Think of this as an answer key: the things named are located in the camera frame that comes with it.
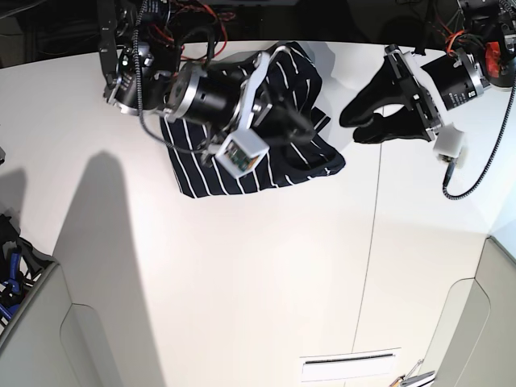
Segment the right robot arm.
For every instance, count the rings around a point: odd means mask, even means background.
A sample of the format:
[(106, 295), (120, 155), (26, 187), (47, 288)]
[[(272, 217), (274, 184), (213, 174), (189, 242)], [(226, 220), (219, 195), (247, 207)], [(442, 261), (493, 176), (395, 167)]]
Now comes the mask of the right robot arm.
[(199, 144), (170, 139), (168, 148), (260, 156), (314, 138), (293, 88), (272, 84), (273, 70), (293, 57), (290, 46), (222, 59), (227, 16), (199, 1), (100, 1), (98, 21), (106, 102), (141, 123), (156, 114), (206, 129)]

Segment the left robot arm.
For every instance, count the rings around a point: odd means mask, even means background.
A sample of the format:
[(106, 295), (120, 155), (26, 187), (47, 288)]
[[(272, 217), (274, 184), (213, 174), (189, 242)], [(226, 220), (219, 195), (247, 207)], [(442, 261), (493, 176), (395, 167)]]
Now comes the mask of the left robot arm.
[(339, 116), (341, 127), (354, 128), (360, 144), (391, 139), (432, 141), (452, 124), (449, 111), (496, 86), (515, 85), (515, 3), (460, 1), (461, 27), (442, 26), (444, 54), (426, 64), (422, 40), (412, 51), (396, 44), (385, 48), (383, 63), (371, 81)]

